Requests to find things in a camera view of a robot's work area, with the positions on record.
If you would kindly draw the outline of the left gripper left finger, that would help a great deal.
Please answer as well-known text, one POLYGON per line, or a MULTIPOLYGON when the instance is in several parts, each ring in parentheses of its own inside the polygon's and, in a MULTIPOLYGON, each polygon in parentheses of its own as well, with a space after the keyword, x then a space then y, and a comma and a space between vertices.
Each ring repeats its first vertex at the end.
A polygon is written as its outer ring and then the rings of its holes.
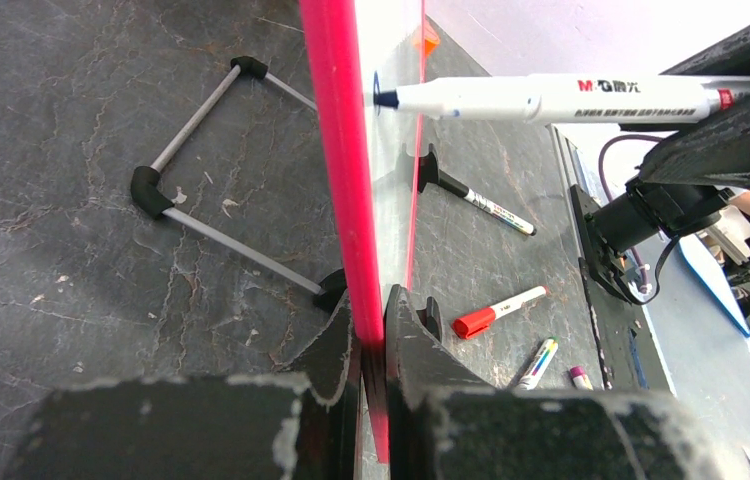
POLYGON ((264 374, 102 380, 33 415, 7 479, 357 479, 361 349, 350 302, 264 374))

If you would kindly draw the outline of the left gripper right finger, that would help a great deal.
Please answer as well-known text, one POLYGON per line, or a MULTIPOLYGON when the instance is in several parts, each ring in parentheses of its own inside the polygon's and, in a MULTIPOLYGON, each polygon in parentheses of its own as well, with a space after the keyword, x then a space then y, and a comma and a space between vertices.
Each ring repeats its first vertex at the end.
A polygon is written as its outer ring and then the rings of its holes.
POLYGON ((422 325, 408 291, 385 311, 395 479, 719 479, 713 442, 669 395, 498 389, 422 325))

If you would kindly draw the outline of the blue marker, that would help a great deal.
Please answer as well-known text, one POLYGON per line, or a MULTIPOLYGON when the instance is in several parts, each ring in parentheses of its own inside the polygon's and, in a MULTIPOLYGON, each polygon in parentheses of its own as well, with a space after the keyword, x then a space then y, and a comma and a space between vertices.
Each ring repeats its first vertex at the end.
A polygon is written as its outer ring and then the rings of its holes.
POLYGON ((750 96, 750 76, 532 74, 376 88, 377 108, 461 120, 694 124, 750 96))

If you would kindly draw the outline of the pink framed whiteboard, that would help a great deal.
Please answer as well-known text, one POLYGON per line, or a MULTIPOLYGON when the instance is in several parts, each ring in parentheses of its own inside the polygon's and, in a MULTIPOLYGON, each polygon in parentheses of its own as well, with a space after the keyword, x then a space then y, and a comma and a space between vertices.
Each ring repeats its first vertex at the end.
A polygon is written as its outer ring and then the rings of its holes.
POLYGON ((385 315, 411 284, 422 120, 373 97, 425 76, 422 1, 300 3, 376 457, 390 459, 385 315))

